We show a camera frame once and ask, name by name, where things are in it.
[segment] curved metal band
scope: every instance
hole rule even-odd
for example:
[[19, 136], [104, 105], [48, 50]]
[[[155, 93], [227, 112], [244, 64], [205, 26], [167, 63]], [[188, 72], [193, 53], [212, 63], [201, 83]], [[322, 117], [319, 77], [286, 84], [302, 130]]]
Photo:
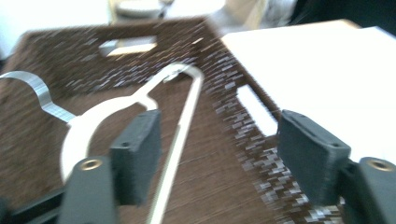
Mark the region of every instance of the curved metal band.
[[0, 76], [0, 79], [2, 78], [15, 78], [28, 84], [37, 95], [41, 108], [53, 117], [61, 119], [66, 123], [75, 117], [74, 114], [52, 102], [52, 99], [50, 98], [50, 90], [46, 83], [44, 83], [44, 81], [35, 74], [23, 71], [13, 71], [3, 74]]

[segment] metal hook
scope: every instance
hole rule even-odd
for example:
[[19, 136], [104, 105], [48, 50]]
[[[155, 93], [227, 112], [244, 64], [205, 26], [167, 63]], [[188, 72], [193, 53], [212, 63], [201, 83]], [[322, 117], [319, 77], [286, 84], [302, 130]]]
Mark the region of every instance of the metal hook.
[[178, 72], [183, 72], [192, 77], [192, 84], [177, 124], [172, 145], [169, 148], [159, 187], [157, 188], [154, 202], [148, 215], [148, 224], [160, 224], [163, 221], [163, 213], [168, 204], [180, 156], [189, 133], [192, 115], [198, 102], [202, 84], [204, 83], [204, 74], [200, 69], [194, 66], [186, 66], [182, 63], [178, 63], [177, 66], [183, 66]]
[[[180, 72], [185, 72], [186, 74], [190, 73], [189, 75], [194, 79], [191, 89], [197, 89], [197, 87], [195, 87], [197, 84], [194, 85], [194, 83], [197, 82], [197, 78], [201, 85], [203, 80], [203, 76], [197, 75], [198, 73], [202, 73], [197, 71], [199, 71], [199, 69], [190, 67], [184, 63], [171, 63], [162, 69], [157, 75], [152, 77], [148, 83], [137, 90], [133, 95], [117, 97], [104, 101], [89, 109], [83, 115], [70, 120], [70, 130], [64, 139], [61, 152], [61, 175], [63, 181], [65, 182], [70, 176], [75, 164], [88, 156], [91, 138], [97, 127], [104, 119], [135, 103], [143, 105], [147, 110], [156, 109], [158, 107], [157, 103], [153, 99], [149, 98], [149, 92], [162, 81], [166, 82], [175, 78]], [[192, 99], [189, 95], [186, 105], [189, 105], [189, 101], [191, 100]], [[184, 117], [182, 114], [180, 120], [185, 120], [186, 118]]]
[[27, 83], [35, 91], [43, 110], [67, 122], [70, 126], [70, 130], [64, 139], [61, 152], [61, 175], [65, 182], [70, 176], [75, 164], [87, 157], [91, 138], [104, 119], [135, 103], [143, 105], [147, 110], [156, 109], [158, 107], [157, 103], [149, 98], [148, 93], [160, 82], [170, 81], [179, 73], [185, 73], [192, 77], [192, 84], [186, 104], [184, 104], [183, 107], [183, 112], [178, 121], [176, 133], [169, 149], [159, 187], [157, 188], [155, 199], [148, 216], [147, 223], [159, 224], [163, 220], [163, 213], [169, 199], [180, 156], [186, 142], [192, 115], [195, 111], [201, 87], [204, 82], [204, 74], [200, 69], [184, 63], [171, 63], [141, 87], [135, 94], [104, 101], [89, 109], [81, 116], [75, 116], [54, 104], [50, 98], [50, 91], [47, 85], [41, 78], [34, 74], [15, 71], [3, 74], [0, 78], [16, 78]]

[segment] white surface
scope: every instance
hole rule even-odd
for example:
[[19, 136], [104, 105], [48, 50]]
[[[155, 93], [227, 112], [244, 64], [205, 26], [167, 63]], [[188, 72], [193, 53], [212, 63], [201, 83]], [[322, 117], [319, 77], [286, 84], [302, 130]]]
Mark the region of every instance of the white surface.
[[352, 147], [396, 163], [396, 40], [377, 28], [290, 27], [223, 38], [281, 109], [305, 114]]
[[117, 11], [135, 17], [158, 16], [163, 5], [158, 0], [124, 0], [117, 4]]
[[237, 97], [249, 115], [254, 118], [257, 127], [263, 134], [269, 136], [276, 133], [277, 122], [249, 85], [238, 88]]
[[109, 20], [107, 0], [0, 0], [0, 57], [11, 53], [26, 31]]
[[225, 0], [175, 0], [166, 11], [166, 18], [204, 16], [224, 7]]

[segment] screw hole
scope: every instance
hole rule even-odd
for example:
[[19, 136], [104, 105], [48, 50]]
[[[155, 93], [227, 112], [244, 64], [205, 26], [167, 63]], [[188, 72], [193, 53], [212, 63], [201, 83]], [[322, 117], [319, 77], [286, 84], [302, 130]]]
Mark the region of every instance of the screw hole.
[[391, 166], [389, 166], [388, 164], [386, 164], [382, 161], [370, 160], [370, 161], [367, 161], [367, 163], [377, 170], [381, 170], [381, 171], [392, 171], [393, 170], [393, 168]]
[[83, 171], [88, 171], [88, 170], [96, 169], [101, 165], [102, 165], [102, 161], [99, 161], [99, 160], [84, 161], [80, 165], [80, 169]]

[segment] dark brown tray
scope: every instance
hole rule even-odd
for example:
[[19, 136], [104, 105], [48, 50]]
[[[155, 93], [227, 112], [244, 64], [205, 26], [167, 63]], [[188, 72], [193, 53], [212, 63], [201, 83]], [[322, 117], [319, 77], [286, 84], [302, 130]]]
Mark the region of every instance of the dark brown tray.
[[[145, 53], [105, 57], [98, 50], [107, 40], [146, 35], [155, 35], [158, 45]], [[28, 33], [4, 72], [39, 75], [54, 102], [79, 115], [106, 99], [133, 93], [171, 62], [199, 67], [205, 84], [163, 223], [283, 223], [312, 217], [315, 210], [302, 201], [304, 195], [276, 155], [275, 138], [257, 130], [236, 90], [248, 84], [276, 119], [278, 107], [203, 18]], [[163, 112], [161, 164], [190, 84], [185, 76], [150, 94]], [[92, 139], [91, 155], [106, 155], [142, 111], [134, 105], [106, 119]], [[44, 113], [33, 91], [17, 80], [0, 81], [0, 114], [0, 195], [19, 206], [59, 188], [65, 124]], [[122, 207], [122, 223], [144, 222], [161, 169], [148, 204]]]

